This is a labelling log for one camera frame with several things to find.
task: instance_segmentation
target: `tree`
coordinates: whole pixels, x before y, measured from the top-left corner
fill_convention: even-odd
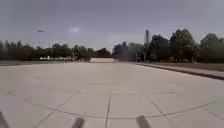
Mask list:
[[[6,40],[4,42],[4,47],[5,47],[5,58],[7,58],[8,60],[13,60],[14,59],[14,53],[13,53],[14,43],[13,42],[9,43]]]
[[[58,57],[54,54],[53,52],[53,48],[45,48],[44,49],[44,56],[43,57],[47,57],[47,56],[51,56],[51,57]]]
[[[22,51],[23,50],[23,44],[21,41],[18,41],[15,45],[14,45],[14,59],[15,60],[21,60],[22,59]]]
[[[75,45],[73,48],[72,48],[72,52],[73,52],[73,55],[76,59],[79,58],[79,50],[78,50],[78,45]]]
[[[61,56],[62,56],[62,57],[68,57],[68,56],[71,55],[71,50],[70,50],[70,48],[68,47],[67,44],[63,44],[63,45],[61,46],[61,50],[60,50],[60,52],[61,52]]]
[[[5,59],[5,48],[2,41],[0,41],[0,60]]]
[[[154,35],[150,43],[151,56],[157,61],[169,58],[169,41],[161,35]]]
[[[220,38],[220,42],[224,43],[224,37]]]
[[[80,58],[88,58],[88,51],[85,46],[79,46],[78,47],[79,57]]]
[[[89,57],[94,57],[95,56],[94,50],[92,48],[88,48],[87,52],[88,52]]]
[[[143,49],[144,49],[144,46],[142,44],[129,43],[128,44],[128,60],[136,61],[136,59],[140,58],[142,61],[144,59]]]
[[[21,49],[21,59],[20,60],[34,60],[34,48],[29,44],[26,44]]]
[[[128,60],[128,46],[126,42],[122,43],[122,58]]]
[[[142,53],[144,55],[144,60],[150,60],[151,55],[150,43],[144,43]]]
[[[204,62],[224,62],[224,44],[215,34],[209,33],[200,44],[200,60]]]
[[[33,51],[33,56],[35,60],[39,60],[40,57],[47,57],[50,55],[47,55],[47,53],[45,52],[43,48],[37,46],[36,49]]]
[[[170,38],[170,52],[175,61],[192,60],[195,54],[195,41],[187,29],[178,29]]]
[[[62,56],[61,45],[56,43],[52,46],[52,57],[60,57]]]
[[[114,45],[112,50],[112,56],[114,59],[122,60],[122,45],[121,44]]]
[[[101,48],[96,51],[96,57],[98,58],[110,58],[111,54],[106,48]]]

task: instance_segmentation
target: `paved plaza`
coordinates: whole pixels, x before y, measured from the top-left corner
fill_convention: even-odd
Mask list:
[[[224,81],[110,59],[0,67],[10,128],[224,128]]]

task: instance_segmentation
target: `stone tile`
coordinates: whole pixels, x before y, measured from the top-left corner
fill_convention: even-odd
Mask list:
[[[32,128],[53,111],[1,91],[0,109],[10,128]]]
[[[212,104],[206,105],[204,108],[224,120],[224,97]]]
[[[42,122],[37,128],[72,128],[78,116],[55,112],[49,116],[44,122]],[[84,119],[83,128],[105,128],[106,120],[98,118],[87,118]]]
[[[148,85],[139,85],[142,90],[146,94],[156,94],[156,93],[172,93],[174,92],[172,88],[166,84],[152,84],[149,83]]]
[[[60,110],[93,117],[106,118],[109,95],[79,93],[74,95]]]
[[[164,114],[175,113],[195,107],[195,105],[175,93],[153,94],[150,95],[150,98]]]
[[[56,79],[46,79],[38,83],[41,86],[62,90],[62,91],[71,91],[78,92],[81,88],[86,86],[86,83],[80,82],[79,80],[56,80]]]
[[[173,128],[223,128],[224,121],[203,109],[167,116]]]
[[[143,92],[136,85],[120,85],[113,86],[111,94],[143,94]]]
[[[22,87],[12,92],[16,96],[48,108],[58,108],[74,93],[39,87]]]
[[[223,97],[223,89],[224,88],[216,88],[214,85],[214,88],[211,86],[209,88],[202,87],[198,90],[178,93],[178,95],[191,102],[195,106],[203,106]]]
[[[109,118],[136,118],[140,115],[161,115],[159,110],[143,95],[112,95]]]
[[[164,117],[146,118],[151,128],[172,128]],[[109,119],[107,128],[139,128],[136,119]]]
[[[110,94],[110,90],[111,90],[110,85],[90,84],[83,87],[79,92],[80,93]]]
[[[18,89],[21,86],[23,86],[23,84],[24,84],[21,81],[15,80],[15,79],[10,78],[10,77],[4,78],[4,79],[0,78],[0,81],[1,81],[0,88],[2,90],[7,91],[7,92]]]

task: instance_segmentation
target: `tile grout line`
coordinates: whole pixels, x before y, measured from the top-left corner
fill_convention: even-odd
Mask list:
[[[15,95],[15,94],[13,94],[13,93],[11,93],[11,92],[8,92],[8,91],[6,91],[6,90],[4,90],[4,89],[2,89],[2,88],[1,88],[1,90],[4,91],[4,92],[7,92],[7,93],[10,94],[10,95],[17,96],[17,95]],[[58,110],[58,109],[49,108],[49,107],[46,107],[46,106],[43,106],[43,105],[40,105],[40,104],[33,103],[32,101],[29,101],[29,100],[26,100],[26,99],[23,99],[23,98],[19,98],[19,99],[22,99],[22,100],[24,100],[24,101],[26,101],[26,102],[28,102],[28,103],[30,103],[30,104],[33,104],[33,105],[37,105],[37,106],[43,107],[43,108],[45,108],[45,109],[51,109],[51,110],[55,110],[55,111],[57,111],[57,112],[62,112],[62,113],[66,113],[66,114],[70,114],[70,115],[75,115],[75,116],[82,116],[82,117],[89,117],[89,118],[99,118],[99,119],[135,119],[135,118],[102,118],[102,117],[84,116],[84,115],[79,115],[79,114],[75,114],[75,113],[69,113],[69,112],[61,111],[61,110]],[[187,111],[191,111],[191,110],[199,109],[199,108],[202,108],[202,107],[207,106],[207,105],[209,105],[209,104],[212,104],[212,103],[214,103],[214,102],[216,102],[216,101],[213,101],[213,102],[210,102],[210,103],[207,103],[207,104],[204,104],[204,105],[195,107],[195,108],[190,108],[190,109],[187,109],[187,110],[182,110],[182,111],[178,111],[178,112],[174,112],[174,113],[168,113],[168,114],[164,114],[164,115],[165,115],[165,116],[168,116],[168,115],[173,115],[173,114],[178,114],[178,113],[183,113],[183,112],[187,112]],[[211,112],[208,112],[208,113],[210,113],[210,114],[216,116],[217,118],[219,118],[219,119],[221,119],[221,120],[224,120],[224,119],[220,118],[219,116],[217,116],[217,115],[215,115],[215,114],[213,114],[213,113],[211,113]],[[157,116],[151,116],[151,117],[145,117],[145,118],[162,117],[162,116],[164,116],[164,115],[157,115]]]
[[[150,100],[150,102],[160,111],[160,113],[163,115],[163,117],[167,120],[167,122],[170,124],[170,126],[173,128],[171,122],[169,121],[169,119],[166,117],[166,115],[160,110],[160,108],[153,102],[153,100],[148,96],[148,99]]]
[[[57,112],[60,112],[60,113],[65,113],[65,114],[73,115],[73,116],[88,117],[88,118],[97,118],[97,119],[106,119],[104,117],[95,117],[95,116],[80,115],[80,114],[71,113],[71,112],[65,112],[65,111],[61,111],[61,110],[56,110],[56,111]]]
[[[143,93],[145,93],[144,92],[144,90],[137,84],[137,83],[135,83],[135,85],[136,86],[138,86],[139,87],[139,89],[140,90],[142,90],[142,92]],[[168,120],[168,118],[166,117],[166,115],[164,115],[164,113],[159,109],[159,107],[152,101],[152,99],[149,97],[149,96],[147,96],[148,97],[148,99],[150,100],[150,102],[160,111],[160,113],[163,115],[163,117],[167,120],[167,122],[170,124],[170,126],[173,128],[173,126],[172,126],[172,124],[170,123],[170,121]]]
[[[28,100],[28,99],[24,99],[24,98],[21,98],[21,97],[19,97],[19,96],[17,97],[17,95],[13,94],[12,92],[8,92],[8,91],[7,91],[7,93],[10,94],[10,95],[15,96],[15,97],[16,97],[17,99],[19,99],[19,100],[28,102],[29,104],[36,105],[36,106],[39,106],[39,107],[42,107],[42,108],[45,108],[45,109],[54,110],[54,108],[49,108],[49,107],[47,107],[47,106],[43,106],[43,105],[41,105],[41,104],[34,103],[34,102],[32,102],[32,101],[30,101],[30,100]]]
[[[77,92],[74,92],[74,94],[72,94],[64,103],[62,103],[59,107],[57,107],[56,109],[54,109],[49,115],[47,115],[44,119],[42,119],[39,123],[37,123],[33,128],[38,127],[42,122],[44,122],[48,117],[50,117],[53,113],[55,113],[62,105],[66,104],[74,95],[78,94],[78,92],[80,91],[78,90]]]
[[[205,108],[203,108],[206,112],[208,112],[208,113],[210,113],[210,114],[212,114],[213,116],[215,116],[215,117],[217,117],[217,118],[219,118],[220,120],[224,120],[223,118],[221,118],[221,117],[219,117],[219,116],[217,116],[216,114],[214,114],[214,113],[212,113],[212,112],[209,112],[207,109],[205,109]]]
[[[109,97],[109,103],[108,103],[108,108],[107,108],[107,117],[106,117],[106,124],[105,124],[105,128],[107,128],[107,121],[108,121],[108,117],[109,117],[109,111],[110,111],[110,101],[111,101],[111,93],[112,93],[112,88],[110,90],[110,97]]]

